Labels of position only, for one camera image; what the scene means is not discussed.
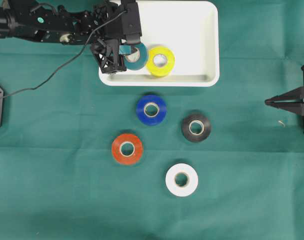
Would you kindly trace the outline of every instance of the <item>black tape roll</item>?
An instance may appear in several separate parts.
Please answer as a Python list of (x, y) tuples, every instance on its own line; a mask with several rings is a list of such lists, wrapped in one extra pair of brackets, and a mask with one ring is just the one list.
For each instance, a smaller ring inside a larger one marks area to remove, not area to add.
[[(191, 125), (198, 123), (201, 125), (202, 130), (196, 134), (191, 131)], [(184, 137), (193, 142), (198, 143), (208, 138), (211, 133), (211, 123), (207, 117), (202, 114), (196, 113), (186, 117), (182, 122), (182, 132)]]

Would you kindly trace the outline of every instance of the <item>teal tape roll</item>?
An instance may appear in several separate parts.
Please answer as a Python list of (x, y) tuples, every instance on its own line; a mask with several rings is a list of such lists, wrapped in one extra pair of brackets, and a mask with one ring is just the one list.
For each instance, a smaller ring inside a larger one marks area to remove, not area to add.
[(125, 66), (130, 70), (142, 69), (146, 65), (148, 60), (147, 48), (142, 43), (138, 45), (134, 45), (132, 47), (136, 48), (139, 54), (135, 52), (129, 56), (125, 56), (124, 57)]
[(129, 55), (132, 53), (132, 48), (130, 45), (120, 45), (119, 54), (120, 55)]

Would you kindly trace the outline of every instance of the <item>tape roll center hole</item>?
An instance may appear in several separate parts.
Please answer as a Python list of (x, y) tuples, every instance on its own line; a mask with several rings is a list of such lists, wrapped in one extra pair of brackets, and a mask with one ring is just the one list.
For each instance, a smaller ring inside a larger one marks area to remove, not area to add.
[(184, 186), (186, 186), (188, 183), (188, 176), (183, 173), (180, 172), (175, 176), (175, 184), (178, 185), (179, 187), (183, 188)]
[(158, 54), (154, 57), (153, 62), (158, 68), (162, 68), (167, 64), (167, 57), (163, 54)]
[(134, 47), (136, 49), (136, 52), (125, 56), (126, 60), (130, 63), (135, 63), (138, 61), (138, 59), (140, 59), (141, 57), (141, 52), (137, 47)]
[(144, 113), (146, 116), (153, 118), (158, 115), (160, 112), (159, 106), (154, 102), (149, 102), (144, 106)]
[(124, 157), (130, 157), (134, 154), (135, 147), (130, 141), (123, 142), (120, 145), (120, 153)]
[(205, 131), (205, 126), (200, 120), (194, 120), (190, 123), (189, 129), (193, 135), (198, 136)]

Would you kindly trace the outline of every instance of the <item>red tape roll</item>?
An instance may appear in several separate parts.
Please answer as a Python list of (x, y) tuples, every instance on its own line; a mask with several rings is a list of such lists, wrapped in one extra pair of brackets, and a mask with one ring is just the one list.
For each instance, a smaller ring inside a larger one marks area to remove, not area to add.
[[(131, 155), (126, 156), (122, 154), (121, 148), (124, 144), (132, 144), (134, 151)], [(143, 154), (143, 144), (140, 139), (134, 134), (125, 133), (119, 135), (112, 144), (112, 154), (117, 162), (123, 165), (133, 165), (137, 163)]]

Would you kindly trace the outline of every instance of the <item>blue tape roll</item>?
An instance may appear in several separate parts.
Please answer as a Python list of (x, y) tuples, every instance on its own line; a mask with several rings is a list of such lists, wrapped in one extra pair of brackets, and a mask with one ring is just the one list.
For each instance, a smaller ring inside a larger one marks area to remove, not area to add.
[(130, 70), (139, 70), (142, 69), (147, 63), (148, 51), (145, 45), (142, 43), (134, 45), (133, 47), (140, 51), (140, 58), (135, 62), (130, 62), (126, 57), (124, 57), (125, 66)]
[[(145, 113), (145, 108), (148, 105), (153, 105), (158, 108), (158, 112), (155, 116), (148, 116)], [(136, 115), (138, 119), (149, 126), (158, 125), (160, 124), (166, 116), (167, 109), (165, 101), (156, 95), (146, 95), (142, 97), (136, 107)]]

